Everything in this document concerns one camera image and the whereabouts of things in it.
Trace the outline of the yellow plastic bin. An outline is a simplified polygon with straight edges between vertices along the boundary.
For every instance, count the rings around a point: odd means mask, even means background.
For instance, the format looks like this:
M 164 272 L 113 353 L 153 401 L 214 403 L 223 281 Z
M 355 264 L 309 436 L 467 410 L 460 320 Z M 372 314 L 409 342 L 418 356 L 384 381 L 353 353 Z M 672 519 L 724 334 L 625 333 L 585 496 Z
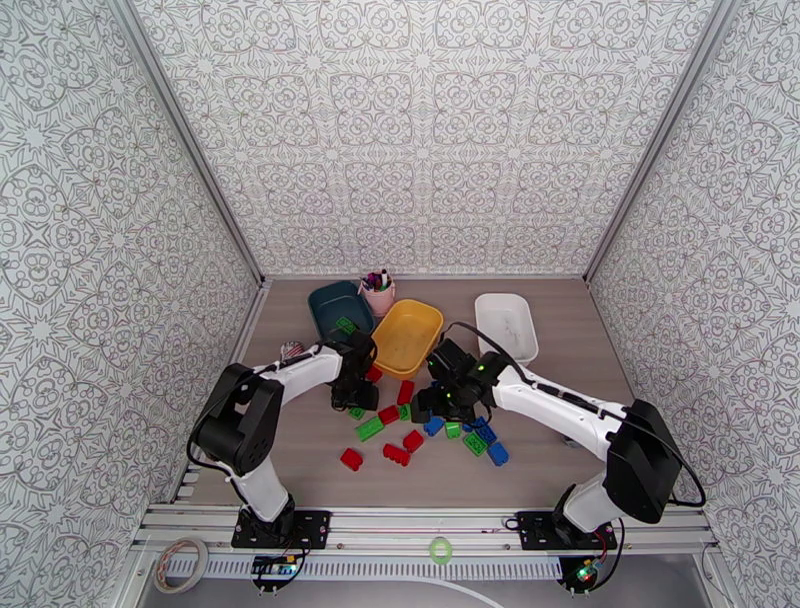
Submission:
M 371 337 L 377 347 L 375 366 L 398 380 L 411 380 L 425 363 L 444 323 L 442 312 L 415 299 L 392 305 Z

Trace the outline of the pink marker cup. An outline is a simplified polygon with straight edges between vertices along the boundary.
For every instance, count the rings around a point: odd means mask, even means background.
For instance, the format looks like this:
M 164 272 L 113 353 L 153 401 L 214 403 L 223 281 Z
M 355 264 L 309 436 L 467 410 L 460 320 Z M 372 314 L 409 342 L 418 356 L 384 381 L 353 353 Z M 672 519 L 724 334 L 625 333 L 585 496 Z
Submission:
M 368 283 L 361 281 L 358 293 L 376 318 L 384 317 L 395 303 L 395 285 L 392 281 L 380 288 L 372 288 Z

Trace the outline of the teal plastic bin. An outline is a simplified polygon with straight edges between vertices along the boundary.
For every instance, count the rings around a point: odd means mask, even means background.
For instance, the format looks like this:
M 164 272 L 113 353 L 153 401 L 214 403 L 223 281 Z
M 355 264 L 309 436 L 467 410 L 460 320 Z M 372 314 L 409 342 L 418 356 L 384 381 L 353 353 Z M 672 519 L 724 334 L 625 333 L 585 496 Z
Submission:
M 358 287 L 351 281 L 337 281 L 324 285 L 307 298 L 315 327 L 322 341 L 345 341 L 348 335 L 338 331 L 336 320 L 349 317 L 359 327 L 358 331 L 371 334 L 376 321 Z

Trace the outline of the white plastic bin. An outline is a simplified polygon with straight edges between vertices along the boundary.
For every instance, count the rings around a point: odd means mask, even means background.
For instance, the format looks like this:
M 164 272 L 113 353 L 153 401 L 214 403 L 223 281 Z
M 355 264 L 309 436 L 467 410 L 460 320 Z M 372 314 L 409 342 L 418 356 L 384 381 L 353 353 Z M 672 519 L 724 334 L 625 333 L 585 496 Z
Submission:
M 539 354 L 531 309 L 515 293 L 484 293 L 474 301 L 477 329 L 501 346 L 521 366 Z

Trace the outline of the left circuit board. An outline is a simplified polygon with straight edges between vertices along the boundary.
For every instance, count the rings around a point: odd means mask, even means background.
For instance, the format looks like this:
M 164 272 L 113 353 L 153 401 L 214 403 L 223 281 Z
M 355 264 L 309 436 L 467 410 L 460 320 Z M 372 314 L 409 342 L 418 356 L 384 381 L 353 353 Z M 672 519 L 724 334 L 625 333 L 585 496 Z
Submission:
M 255 580 L 268 578 L 288 579 L 298 570 L 299 562 L 296 556 L 270 556 L 256 555 L 251 565 L 251 577 Z

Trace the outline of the white tape roll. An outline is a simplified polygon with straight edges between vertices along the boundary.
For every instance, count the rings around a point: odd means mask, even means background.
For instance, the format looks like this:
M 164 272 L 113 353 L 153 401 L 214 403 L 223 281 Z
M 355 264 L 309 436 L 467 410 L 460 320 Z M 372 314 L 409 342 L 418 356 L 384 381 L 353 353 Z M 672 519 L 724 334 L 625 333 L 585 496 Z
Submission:
M 179 585 L 171 585 L 167 580 L 167 567 L 173 556 L 184 549 L 193 549 L 197 560 L 188 578 Z M 166 547 L 159 555 L 153 571 L 153 585 L 162 594 L 177 595 L 193 589 L 203 578 L 210 560 L 210 553 L 206 544 L 199 538 L 183 537 L 177 539 Z

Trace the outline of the aluminium left side rail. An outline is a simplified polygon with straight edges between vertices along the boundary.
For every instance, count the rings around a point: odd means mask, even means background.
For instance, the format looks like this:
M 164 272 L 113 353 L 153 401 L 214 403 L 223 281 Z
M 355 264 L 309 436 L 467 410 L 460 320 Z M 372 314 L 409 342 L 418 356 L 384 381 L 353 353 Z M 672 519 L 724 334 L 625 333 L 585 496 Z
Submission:
M 268 297 L 271 285 L 271 279 L 264 279 L 261 282 L 261 285 L 258 287 L 251 301 L 240 332 L 231 350 L 231 354 L 229 356 L 230 363 L 241 362 L 243 360 Z M 169 502 L 175 503 L 188 501 L 194 493 L 194 485 L 197 483 L 202 470 L 203 468 L 201 466 L 195 464 L 191 459 L 187 459 L 186 467 L 183 473 L 181 474 L 179 480 L 174 484 L 173 496 Z

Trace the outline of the aluminium rail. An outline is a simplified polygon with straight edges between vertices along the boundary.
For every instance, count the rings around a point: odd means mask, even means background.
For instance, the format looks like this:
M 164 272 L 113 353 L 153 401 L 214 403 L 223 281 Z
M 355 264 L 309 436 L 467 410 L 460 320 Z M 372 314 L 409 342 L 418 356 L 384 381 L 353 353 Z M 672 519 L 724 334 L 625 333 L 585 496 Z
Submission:
M 231 350 L 231 354 L 229 356 L 230 363 L 241 362 L 243 360 L 268 297 L 271 285 L 271 279 L 264 279 L 261 282 L 261 285 L 258 287 L 251 301 L 240 332 Z M 195 464 L 191 459 L 187 459 L 186 467 L 183 473 L 181 474 L 179 480 L 174 484 L 173 496 L 169 502 L 175 503 L 188 501 L 194 493 L 194 485 L 197 483 L 202 470 L 203 468 L 201 466 Z
M 448 540 L 456 556 L 518 555 L 521 540 L 509 528 L 509 511 L 482 508 L 330 508 L 325 553 L 333 555 L 421 556 L 436 537 Z M 228 550 L 238 518 L 230 505 L 186 502 L 154 505 L 136 531 L 136 549 L 162 549 L 181 537 L 195 537 Z M 657 524 L 625 519 L 629 554 L 694 554 L 716 544 L 703 511 L 670 508 Z

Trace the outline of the aluminium front rail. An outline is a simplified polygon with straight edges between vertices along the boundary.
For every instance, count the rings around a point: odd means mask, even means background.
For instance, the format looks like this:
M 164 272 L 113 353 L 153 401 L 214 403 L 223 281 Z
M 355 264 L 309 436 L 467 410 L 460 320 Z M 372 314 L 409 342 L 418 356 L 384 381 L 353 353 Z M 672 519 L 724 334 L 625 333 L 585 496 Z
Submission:
M 518 555 L 521 540 L 509 528 L 509 511 L 482 508 L 330 508 L 325 553 L 333 555 L 421 556 L 436 537 L 448 540 L 456 556 Z M 136 549 L 162 549 L 181 537 L 195 537 L 228 550 L 238 518 L 230 505 L 186 502 L 154 505 L 136 531 Z M 716 544 L 703 511 L 670 508 L 657 524 L 625 519 L 629 554 L 694 554 Z

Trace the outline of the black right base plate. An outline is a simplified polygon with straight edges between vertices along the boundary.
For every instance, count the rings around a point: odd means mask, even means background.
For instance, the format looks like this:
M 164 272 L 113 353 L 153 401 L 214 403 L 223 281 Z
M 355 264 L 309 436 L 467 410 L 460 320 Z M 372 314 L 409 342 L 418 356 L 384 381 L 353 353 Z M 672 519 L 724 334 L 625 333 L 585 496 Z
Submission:
M 618 540 L 614 528 L 603 524 L 592 532 L 584 532 L 563 515 L 552 511 L 518 511 L 513 519 L 521 548 L 527 551 L 584 551 L 602 553 L 616 550 Z

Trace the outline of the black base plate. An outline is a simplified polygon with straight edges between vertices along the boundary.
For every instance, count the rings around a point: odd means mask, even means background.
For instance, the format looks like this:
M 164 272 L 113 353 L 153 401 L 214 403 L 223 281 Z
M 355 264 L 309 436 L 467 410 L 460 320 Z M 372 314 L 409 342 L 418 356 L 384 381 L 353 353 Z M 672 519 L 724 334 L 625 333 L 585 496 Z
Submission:
M 274 522 L 264 522 L 250 509 L 238 513 L 231 538 L 237 549 L 286 550 L 324 549 L 331 513 L 323 510 L 295 510 Z
M 552 511 L 518 511 L 513 519 L 521 548 L 527 551 L 584 551 L 602 553 L 616 550 L 618 540 L 614 528 L 603 524 L 592 532 L 584 532 L 563 515 Z

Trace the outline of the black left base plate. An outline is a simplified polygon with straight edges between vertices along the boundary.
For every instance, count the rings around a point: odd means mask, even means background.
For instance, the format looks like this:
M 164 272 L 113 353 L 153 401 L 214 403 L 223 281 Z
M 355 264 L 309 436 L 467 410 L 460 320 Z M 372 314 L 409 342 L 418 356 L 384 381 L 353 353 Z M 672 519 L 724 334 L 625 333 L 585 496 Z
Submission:
M 331 513 L 323 510 L 295 510 L 274 522 L 264 522 L 250 509 L 238 513 L 231 538 L 237 549 L 286 550 L 324 549 Z

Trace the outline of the aluminium left frame post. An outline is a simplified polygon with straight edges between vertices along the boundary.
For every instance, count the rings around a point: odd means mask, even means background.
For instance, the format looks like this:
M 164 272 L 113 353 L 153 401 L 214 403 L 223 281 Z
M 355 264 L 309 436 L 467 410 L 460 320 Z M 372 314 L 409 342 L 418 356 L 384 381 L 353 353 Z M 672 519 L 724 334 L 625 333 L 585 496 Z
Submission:
M 109 8 L 118 23 L 130 52 L 144 73 L 152 95 L 162 108 L 167 122 L 175 132 L 194 174 L 204 192 L 213 203 L 240 257 L 248 267 L 257 286 L 262 286 L 265 275 L 260 268 L 246 236 L 235 218 L 219 180 L 215 175 L 201 143 L 192 128 L 179 97 L 172 86 L 155 47 L 147 35 L 133 0 L 108 0 Z

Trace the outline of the aluminium frame post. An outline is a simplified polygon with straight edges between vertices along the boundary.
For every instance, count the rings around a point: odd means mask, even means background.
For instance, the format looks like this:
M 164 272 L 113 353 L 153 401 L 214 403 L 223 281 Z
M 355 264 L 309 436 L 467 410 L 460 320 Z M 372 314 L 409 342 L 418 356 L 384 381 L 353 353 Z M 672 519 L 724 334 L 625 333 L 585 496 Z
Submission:
M 260 268 L 246 236 L 235 218 L 219 180 L 215 175 L 201 143 L 192 128 L 179 97 L 172 86 L 155 47 L 147 35 L 133 0 L 108 0 L 109 8 L 118 23 L 130 52 L 144 73 L 152 95 L 162 108 L 167 122 L 175 132 L 194 174 L 204 192 L 213 203 L 240 257 L 248 267 L 257 286 L 262 286 L 265 275 Z
M 635 166 L 629 183 L 623 191 L 611 215 L 610 222 L 582 275 L 582 280 L 586 286 L 592 285 L 623 222 L 679 126 L 688 104 L 703 84 L 705 74 L 719 52 L 719 48 L 730 30 L 742 3 L 743 0 L 714 0 L 709 16 L 700 30 L 696 44 L 677 79 L 677 83 L 660 118 L 656 122 L 652 137 L 645 147 L 638 164 Z

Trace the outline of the aluminium right frame post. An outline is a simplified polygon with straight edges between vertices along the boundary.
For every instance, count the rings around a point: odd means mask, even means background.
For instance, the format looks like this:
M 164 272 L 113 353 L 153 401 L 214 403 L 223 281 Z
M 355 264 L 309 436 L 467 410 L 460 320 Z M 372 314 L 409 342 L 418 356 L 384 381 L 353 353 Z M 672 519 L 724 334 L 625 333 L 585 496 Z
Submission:
M 611 215 L 610 222 L 582 275 L 582 280 L 586 286 L 592 285 L 623 222 L 679 126 L 688 104 L 703 84 L 705 74 L 719 52 L 719 48 L 730 30 L 742 3 L 743 0 L 714 0 L 709 16 L 700 30 L 696 44 L 677 79 L 677 83 L 660 118 L 656 122 L 652 137 L 645 147 L 638 164 L 635 166 L 629 183 L 623 191 Z

